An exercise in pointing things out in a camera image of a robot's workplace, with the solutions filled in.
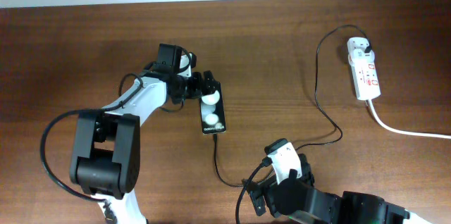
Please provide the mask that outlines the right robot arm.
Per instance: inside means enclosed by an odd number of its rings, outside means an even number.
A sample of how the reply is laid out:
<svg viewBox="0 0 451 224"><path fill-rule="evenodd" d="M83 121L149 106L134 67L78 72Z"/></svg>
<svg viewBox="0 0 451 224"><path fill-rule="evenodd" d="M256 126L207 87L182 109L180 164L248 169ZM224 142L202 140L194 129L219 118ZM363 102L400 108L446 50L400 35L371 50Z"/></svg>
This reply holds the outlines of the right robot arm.
<svg viewBox="0 0 451 224"><path fill-rule="evenodd" d="M298 223L431 224L416 213L372 194L344 191L342 196L314 187L311 166L299 154L300 178L290 176L278 184L276 177L251 182L247 193L258 216L269 211L274 218L287 216Z"/></svg>

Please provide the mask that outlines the black smartphone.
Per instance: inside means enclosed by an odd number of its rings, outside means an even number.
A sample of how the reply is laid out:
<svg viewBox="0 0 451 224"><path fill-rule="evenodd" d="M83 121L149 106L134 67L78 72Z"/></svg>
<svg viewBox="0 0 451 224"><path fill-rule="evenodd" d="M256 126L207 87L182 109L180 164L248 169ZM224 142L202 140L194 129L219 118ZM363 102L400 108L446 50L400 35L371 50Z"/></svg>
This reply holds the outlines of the black smartphone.
<svg viewBox="0 0 451 224"><path fill-rule="evenodd" d="M204 135L212 135L225 132L226 118L220 82L213 94L207 94L201 97L199 105L202 133Z"/></svg>

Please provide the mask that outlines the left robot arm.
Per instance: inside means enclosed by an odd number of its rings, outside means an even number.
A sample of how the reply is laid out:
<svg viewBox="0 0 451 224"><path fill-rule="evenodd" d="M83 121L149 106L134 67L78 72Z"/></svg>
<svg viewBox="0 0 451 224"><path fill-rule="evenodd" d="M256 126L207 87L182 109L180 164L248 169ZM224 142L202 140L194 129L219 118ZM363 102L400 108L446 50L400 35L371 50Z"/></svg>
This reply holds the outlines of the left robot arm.
<svg viewBox="0 0 451 224"><path fill-rule="evenodd" d="M106 223L147 223L135 194L140 171L140 128L167 101L220 100L212 72L195 72L197 57L181 46L160 44L156 61L134 74L126 92L103 108L78 116L70 180L98 203Z"/></svg>

